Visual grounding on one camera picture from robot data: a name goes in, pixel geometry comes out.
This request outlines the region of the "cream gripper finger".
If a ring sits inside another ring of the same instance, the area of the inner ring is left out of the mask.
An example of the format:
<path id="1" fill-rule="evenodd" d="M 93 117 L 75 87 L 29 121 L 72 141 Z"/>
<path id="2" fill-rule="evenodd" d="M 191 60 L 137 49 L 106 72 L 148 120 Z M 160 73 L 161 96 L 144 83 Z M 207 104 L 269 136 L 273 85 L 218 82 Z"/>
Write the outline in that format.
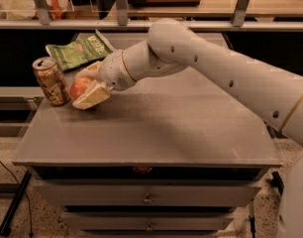
<path id="1" fill-rule="evenodd" d="M 82 69 L 80 72 L 78 72 L 75 76 L 75 79 L 78 79 L 81 77 L 89 77 L 89 78 L 93 78 L 97 81 L 102 81 L 100 69 L 101 69 L 101 61 L 96 61 L 93 64 Z"/>
<path id="2" fill-rule="evenodd" d="M 72 105 L 77 109 L 85 110 L 107 100 L 110 96 L 111 89 L 109 87 L 103 83 L 92 81 L 86 91 L 72 101 Z"/>

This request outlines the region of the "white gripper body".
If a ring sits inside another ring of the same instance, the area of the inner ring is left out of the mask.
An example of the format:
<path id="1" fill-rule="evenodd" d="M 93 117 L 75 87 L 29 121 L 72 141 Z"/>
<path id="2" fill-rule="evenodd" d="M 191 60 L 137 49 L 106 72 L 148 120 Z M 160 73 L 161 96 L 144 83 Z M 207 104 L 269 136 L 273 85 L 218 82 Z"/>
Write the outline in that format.
<path id="1" fill-rule="evenodd" d="M 101 63 L 100 76 L 109 86 L 118 91 L 126 90 L 136 84 L 125 67 L 121 50 L 104 58 Z"/>

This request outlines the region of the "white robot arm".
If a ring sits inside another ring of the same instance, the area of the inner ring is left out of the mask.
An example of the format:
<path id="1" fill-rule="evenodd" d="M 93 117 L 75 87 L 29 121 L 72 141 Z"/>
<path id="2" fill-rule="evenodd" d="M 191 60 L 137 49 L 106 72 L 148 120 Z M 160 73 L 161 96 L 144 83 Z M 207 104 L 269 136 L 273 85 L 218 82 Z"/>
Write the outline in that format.
<path id="1" fill-rule="evenodd" d="M 189 66 L 303 147 L 303 76 L 209 43 L 172 19 L 154 22 L 144 41 L 79 72 L 93 81 L 73 106 L 90 108 L 113 90 Z M 303 150 L 286 176 L 275 238 L 303 238 Z"/>

